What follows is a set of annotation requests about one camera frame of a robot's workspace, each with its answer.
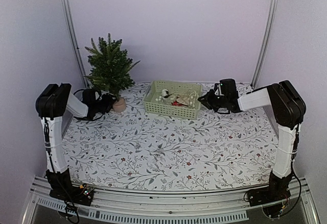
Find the pale green plastic basket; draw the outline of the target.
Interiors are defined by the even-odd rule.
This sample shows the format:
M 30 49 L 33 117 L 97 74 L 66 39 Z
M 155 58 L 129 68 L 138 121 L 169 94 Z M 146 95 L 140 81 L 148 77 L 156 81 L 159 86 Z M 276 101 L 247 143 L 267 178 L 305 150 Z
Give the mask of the pale green plastic basket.
M 146 112 L 185 119 L 196 119 L 202 85 L 157 80 L 148 87 L 143 102 Z

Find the small green christmas tree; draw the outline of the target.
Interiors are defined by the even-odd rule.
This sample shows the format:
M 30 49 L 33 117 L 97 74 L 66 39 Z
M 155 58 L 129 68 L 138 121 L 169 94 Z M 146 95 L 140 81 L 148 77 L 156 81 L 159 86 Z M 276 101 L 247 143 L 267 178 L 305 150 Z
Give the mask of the small green christmas tree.
M 139 61 L 134 62 L 128 51 L 122 49 L 123 40 L 113 40 L 111 34 L 106 39 L 99 37 L 97 42 L 93 39 L 90 42 L 91 46 L 85 49 L 89 52 L 87 60 L 91 69 L 85 77 L 92 87 L 113 95 L 112 109 L 121 113 L 127 108 L 121 92 L 135 84 L 130 71 Z

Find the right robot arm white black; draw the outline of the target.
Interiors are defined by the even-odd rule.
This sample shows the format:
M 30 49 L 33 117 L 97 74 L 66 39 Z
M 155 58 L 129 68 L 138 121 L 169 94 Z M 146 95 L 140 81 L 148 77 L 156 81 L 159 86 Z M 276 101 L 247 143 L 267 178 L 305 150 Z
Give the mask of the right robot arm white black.
M 198 101 L 209 110 L 240 113 L 270 106 L 278 124 L 278 147 L 275 164 L 269 175 L 269 185 L 247 192 L 249 202 L 274 202 L 289 197 L 288 186 L 293 177 L 299 132 L 306 105 L 290 81 L 274 83 L 239 96 L 234 79 L 223 79 Z

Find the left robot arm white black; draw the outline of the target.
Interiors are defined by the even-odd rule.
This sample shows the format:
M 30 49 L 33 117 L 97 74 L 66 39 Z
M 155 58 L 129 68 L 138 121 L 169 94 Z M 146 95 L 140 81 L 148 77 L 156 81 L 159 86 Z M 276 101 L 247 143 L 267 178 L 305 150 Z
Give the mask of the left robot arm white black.
M 96 121 L 108 113 L 116 102 L 116 97 L 95 88 L 78 90 L 82 92 L 82 99 L 78 99 L 71 89 L 69 83 L 49 84 L 35 103 L 44 134 L 46 177 L 52 190 L 66 201 L 76 196 L 77 189 L 71 183 L 62 146 L 65 112 L 68 111 L 77 120 Z

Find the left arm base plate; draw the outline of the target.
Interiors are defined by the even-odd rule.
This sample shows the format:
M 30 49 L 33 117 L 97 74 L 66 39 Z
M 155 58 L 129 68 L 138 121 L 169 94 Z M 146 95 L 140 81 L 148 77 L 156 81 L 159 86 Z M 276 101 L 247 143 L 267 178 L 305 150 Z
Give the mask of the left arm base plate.
M 74 204 L 91 206 L 93 197 L 94 197 L 94 188 L 87 184 L 82 184 L 80 186 L 73 186 L 70 190 L 66 188 L 63 190 L 61 187 L 57 189 L 52 189 L 50 191 L 50 197 L 62 200 L 64 202 L 71 203 L 71 200 Z

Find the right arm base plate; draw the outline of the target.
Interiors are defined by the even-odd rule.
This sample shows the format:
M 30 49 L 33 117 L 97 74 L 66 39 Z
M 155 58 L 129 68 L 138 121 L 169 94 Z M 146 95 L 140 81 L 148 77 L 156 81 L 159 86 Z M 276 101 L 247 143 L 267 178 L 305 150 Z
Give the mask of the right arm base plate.
M 250 189 L 243 195 L 243 200 L 248 202 L 251 207 L 264 205 L 265 207 L 287 205 L 291 193 L 289 189 L 278 193 L 276 196 L 271 196 L 268 187 Z

